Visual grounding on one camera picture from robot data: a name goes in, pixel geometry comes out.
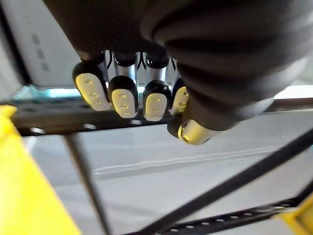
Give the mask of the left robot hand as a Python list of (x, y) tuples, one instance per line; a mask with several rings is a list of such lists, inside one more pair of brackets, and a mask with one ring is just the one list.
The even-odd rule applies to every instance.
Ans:
[(82, 59), (103, 50), (176, 60), (188, 92), (168, 131), (200, 145), (259, 115), (313, 50), (310, 0), (47, 0)]

